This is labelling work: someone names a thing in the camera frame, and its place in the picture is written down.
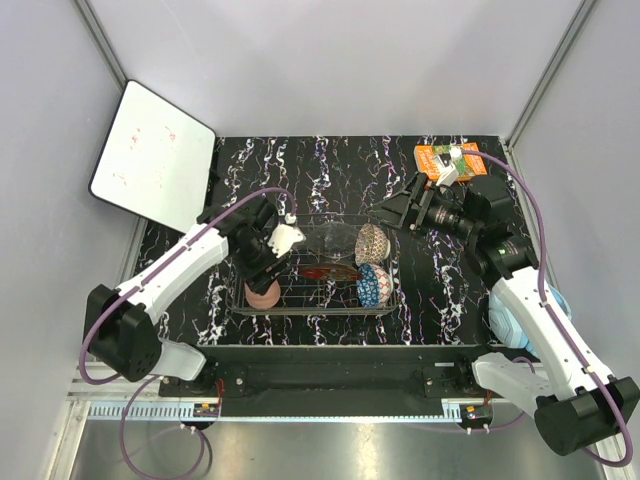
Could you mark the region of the beige patterned bowl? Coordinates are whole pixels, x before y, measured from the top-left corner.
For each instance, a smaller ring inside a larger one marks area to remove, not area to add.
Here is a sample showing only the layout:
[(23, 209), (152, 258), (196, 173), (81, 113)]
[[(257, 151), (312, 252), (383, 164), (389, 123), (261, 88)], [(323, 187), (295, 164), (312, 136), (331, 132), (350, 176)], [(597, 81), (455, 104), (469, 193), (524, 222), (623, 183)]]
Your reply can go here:
[(380, 264), (387, 259), (391, 250), (390, 240), (384, 231), (372, 223), (364, 224), (357, 235), (355, 243), (355, 263)]

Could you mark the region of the pink plastic cup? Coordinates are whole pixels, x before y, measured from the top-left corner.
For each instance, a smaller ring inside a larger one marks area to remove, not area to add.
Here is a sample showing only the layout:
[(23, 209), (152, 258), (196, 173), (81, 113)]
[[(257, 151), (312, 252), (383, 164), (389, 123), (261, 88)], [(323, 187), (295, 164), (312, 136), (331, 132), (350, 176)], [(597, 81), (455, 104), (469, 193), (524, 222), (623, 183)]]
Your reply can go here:
[(264, 294), (253, 292), (247, 284), (244, 285), (245, 298), (248, 305), (254, 309), (270, 309), (280, 300), (281, 289), (279, 282), (275, 280)]

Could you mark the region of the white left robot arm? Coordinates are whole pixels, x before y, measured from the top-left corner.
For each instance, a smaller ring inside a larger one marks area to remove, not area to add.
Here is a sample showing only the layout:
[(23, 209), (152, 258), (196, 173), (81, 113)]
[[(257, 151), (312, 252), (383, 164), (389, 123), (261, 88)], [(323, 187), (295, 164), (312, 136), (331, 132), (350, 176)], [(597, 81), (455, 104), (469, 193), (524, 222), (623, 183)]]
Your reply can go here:
[(90, 292), (79, 361), (93, 355), (130, 382), (148, 375), (174, 377), (193, 395), (208, 394), (216, 372), (198, 348), (158, 335), (161, 315), (202, 274), (227, 259), (250, 292), (275, 293), (289, 252), (304, 239), (295, 216), (278, 220), (266, 199), (253, 207), (237, 203), (193, 225), (142, 273), (115, 288), (99, 285)]

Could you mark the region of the wire dish rack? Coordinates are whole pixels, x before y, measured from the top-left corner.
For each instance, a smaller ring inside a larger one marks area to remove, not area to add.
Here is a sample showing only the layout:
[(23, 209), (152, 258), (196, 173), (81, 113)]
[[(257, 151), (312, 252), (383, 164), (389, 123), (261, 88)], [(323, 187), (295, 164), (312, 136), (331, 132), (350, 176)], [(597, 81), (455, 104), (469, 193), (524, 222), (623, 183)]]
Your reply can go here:
[(389, 228), (381, 229), (391, 243), (390, 254), (380, 263), (393, 280), (393, 291), (386, 305), (378, 308), (367, 308), (360, 305), (357, 296), (356, 282), (316, 281), (302, 277), (298, 271), (301, 267), (316, 264), (349, 265), (358, 271), (355, 253), (347, 258), (332, 260), (319, 256), (308, 250), (306, 235), (326, 222), (341, 222), (360, 228), (366, 223), (378, 225), (379, 222), (362, 214), (345, 214), (338, 212), (308, 213), (298, 216), (298, 227), (305, 235), (305, 240), (293, 246), (288, 261), (288, 269), (278, 277), (281, 289), (279, 302), (270, 309), (254, 309), (245, 298), (244, 283), (239, 271), (232, 266), (229, 273), (227, 290), (228, 307), (234, 313), (243, 315), (384, 315), (393, 311), (399, 303), (400, 273), (398, 236)]

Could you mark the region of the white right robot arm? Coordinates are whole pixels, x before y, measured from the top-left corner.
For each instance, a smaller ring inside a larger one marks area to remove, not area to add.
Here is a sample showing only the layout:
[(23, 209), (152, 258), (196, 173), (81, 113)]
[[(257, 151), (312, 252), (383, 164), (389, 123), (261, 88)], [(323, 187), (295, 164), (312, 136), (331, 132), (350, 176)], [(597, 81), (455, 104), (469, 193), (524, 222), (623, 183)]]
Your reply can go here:
[(616, 377), (571, 324), (529, 241), (511, 232), (513, 210), (498, 177), (473, 178), (456, 203), (416, 174), (368, 214), (416, 237), (439, 231), (463, 242), (470, 268), (514, 316), (546, 375), (487, 353), (454, 371), (455, 387), (470, 397), (487, 389), (507, 399), (534, 420), (552, 451), (566, 456), (625, 432), (639, 387), (630, 377)]

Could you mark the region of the clear glass plate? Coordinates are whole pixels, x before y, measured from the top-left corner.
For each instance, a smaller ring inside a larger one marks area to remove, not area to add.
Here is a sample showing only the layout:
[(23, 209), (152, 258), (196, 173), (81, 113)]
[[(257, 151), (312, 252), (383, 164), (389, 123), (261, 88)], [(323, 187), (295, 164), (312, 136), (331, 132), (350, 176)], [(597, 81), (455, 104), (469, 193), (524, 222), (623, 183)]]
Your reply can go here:
[(306, 246), (319, 256), (339, 260), (355, 253), (357, 236), (356, 227), (330, 221), (313, 228), (306, 235)]

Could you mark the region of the blue patterned bowl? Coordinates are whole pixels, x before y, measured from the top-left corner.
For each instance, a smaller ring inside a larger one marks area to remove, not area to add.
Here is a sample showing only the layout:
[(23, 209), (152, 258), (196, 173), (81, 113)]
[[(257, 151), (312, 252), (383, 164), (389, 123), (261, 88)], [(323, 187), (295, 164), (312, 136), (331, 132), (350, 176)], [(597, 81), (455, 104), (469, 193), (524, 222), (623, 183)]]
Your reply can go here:
[(390, 274), (380, 265), (365, 263), (358, 268), (357, 296), (362, 307), (378, 308), (387, 304), (393, 291)]

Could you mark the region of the red floral plate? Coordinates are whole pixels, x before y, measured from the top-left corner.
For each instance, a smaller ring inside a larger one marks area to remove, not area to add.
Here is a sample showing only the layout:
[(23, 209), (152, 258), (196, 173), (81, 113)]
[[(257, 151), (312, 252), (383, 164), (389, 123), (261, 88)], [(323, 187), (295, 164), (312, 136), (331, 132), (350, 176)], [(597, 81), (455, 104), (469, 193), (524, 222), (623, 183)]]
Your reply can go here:
[(316, 264), (301, 267), (298, 273), (307, 279), (316, 281), (356, 282), (362, 274), (349, 265)]

